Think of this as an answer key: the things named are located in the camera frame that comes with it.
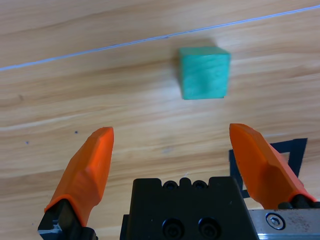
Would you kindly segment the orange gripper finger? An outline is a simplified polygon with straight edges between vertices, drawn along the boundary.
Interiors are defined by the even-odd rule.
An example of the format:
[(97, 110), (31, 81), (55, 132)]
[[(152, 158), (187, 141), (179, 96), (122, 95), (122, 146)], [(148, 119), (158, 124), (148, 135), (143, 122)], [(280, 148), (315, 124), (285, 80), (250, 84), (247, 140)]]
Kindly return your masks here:
[(37, 228), (44, 240), (96, 240), (87, 226), (103, 198), (114, 146), (114, 129), (94, 131), (70, 159)]
[(279, 204), (290, 203), (295, 197), (308, 204), (317, 201), (258, 131), (242, 123), (231, 123), (229, 136), (248, 194), (264, 209), (278, 209)]

